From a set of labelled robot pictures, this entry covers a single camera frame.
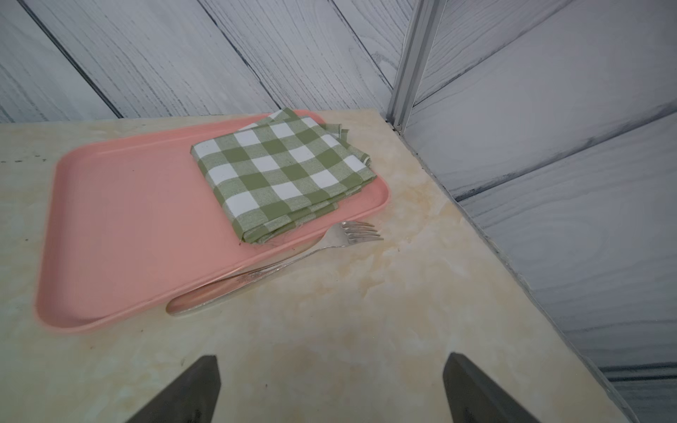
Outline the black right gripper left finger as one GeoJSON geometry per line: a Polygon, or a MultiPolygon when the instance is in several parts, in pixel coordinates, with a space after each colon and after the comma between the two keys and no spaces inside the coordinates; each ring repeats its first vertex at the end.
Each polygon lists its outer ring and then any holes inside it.
{"type": "Polygon", "coordinates": [[[200,357],[128,422],[205,422],[213,419],[221,380],[215,355],[200,357]]]}

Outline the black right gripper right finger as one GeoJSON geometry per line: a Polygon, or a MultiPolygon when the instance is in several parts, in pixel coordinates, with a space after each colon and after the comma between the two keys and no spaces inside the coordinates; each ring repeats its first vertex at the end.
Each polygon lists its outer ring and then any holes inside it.
{"type": "Polygon", "coordinates": [[[539,421],[465,355],[452,352],[444,366],[444,389],[452,420],[459,422],[539,421]]]}

